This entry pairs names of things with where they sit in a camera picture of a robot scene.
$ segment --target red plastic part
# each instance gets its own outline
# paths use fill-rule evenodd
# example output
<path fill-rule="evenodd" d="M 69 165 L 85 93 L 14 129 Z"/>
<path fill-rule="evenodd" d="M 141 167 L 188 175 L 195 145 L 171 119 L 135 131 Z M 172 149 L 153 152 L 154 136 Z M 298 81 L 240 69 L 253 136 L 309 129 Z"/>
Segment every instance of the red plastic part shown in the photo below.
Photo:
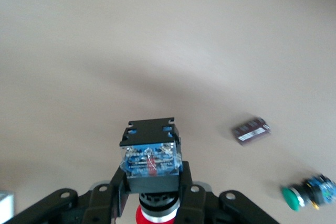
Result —
<path fill-rule="evenodd" d="M 157 224 L 157 223 L 154 223 L 154 222 L 151 222 L 151 221 L 147 220 L 143 216 L 140 205 L 137 208 L 137 212 L 135 214 L 135 220 L 136 220 L 137 224 Z M 160 222 L 160 224 L 174 224 L 174 220 L 175 220 L 175 218 L 173 218 L 169 221 L 166 221 L 166 222 Z"/>

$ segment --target green button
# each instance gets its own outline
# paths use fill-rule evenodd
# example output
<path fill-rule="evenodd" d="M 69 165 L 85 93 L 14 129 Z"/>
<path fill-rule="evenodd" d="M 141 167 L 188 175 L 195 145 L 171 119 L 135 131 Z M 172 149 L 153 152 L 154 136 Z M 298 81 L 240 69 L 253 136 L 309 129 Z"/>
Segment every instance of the green button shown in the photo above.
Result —
<path fill-rule="evenodd" d="M 282 195 L 291 209 L 293 209 L 294 211 L 300 210 L 300 202 L 298 200 L 298 197 L 292 190 L 284 187 L 282 189 Z"/>

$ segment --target barcode label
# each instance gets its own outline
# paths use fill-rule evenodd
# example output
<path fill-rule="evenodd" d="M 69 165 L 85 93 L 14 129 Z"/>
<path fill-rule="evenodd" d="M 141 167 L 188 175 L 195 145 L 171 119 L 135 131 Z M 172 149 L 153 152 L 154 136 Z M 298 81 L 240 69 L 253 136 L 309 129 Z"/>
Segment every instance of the barcode label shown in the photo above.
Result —
<path fill-rule="evenodd" d="M 249 133 L 246 133 L 245 135 L 240 136 L 238 139 L 241 141 L 245 141 L 255 135 L 261 134 L 262 132 L 265 132 L 264 128 L 260 127 L 254 131 L 251 131 Z"/>

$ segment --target white label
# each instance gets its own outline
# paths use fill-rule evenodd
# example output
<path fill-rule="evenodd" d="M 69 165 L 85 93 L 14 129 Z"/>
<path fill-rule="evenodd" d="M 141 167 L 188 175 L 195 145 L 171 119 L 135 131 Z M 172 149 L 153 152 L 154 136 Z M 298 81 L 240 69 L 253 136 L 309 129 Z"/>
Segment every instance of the white label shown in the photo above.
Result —
<path fill-rule="evenodd" d="M 251 131 L 249 133 L 246 133 L 245 135 L 240 136 L 238 139 L 241 141 L 245 141 L 255 135 L 261 134 L 262 132 L 265 132 L 264 128 L 260 127 L 254 131 Z"/>

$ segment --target gray surface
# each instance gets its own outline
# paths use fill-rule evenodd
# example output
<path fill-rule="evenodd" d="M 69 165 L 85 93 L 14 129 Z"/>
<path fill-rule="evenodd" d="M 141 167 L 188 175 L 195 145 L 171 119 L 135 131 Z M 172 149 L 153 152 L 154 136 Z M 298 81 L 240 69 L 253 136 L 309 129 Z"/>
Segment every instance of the gray surface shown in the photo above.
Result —
<path fill-rule="evenodd" d="M 0 189 L 20 211 L 109 179 L 129 120 L 174 116 L 193 179 L 281 223 L 281 184 L 336 179 L 336 0 L 0 0 Z M 230 127 L 262 116 L 250 146 Z M 119 223 L 134 223 L 131 197 Z"/>

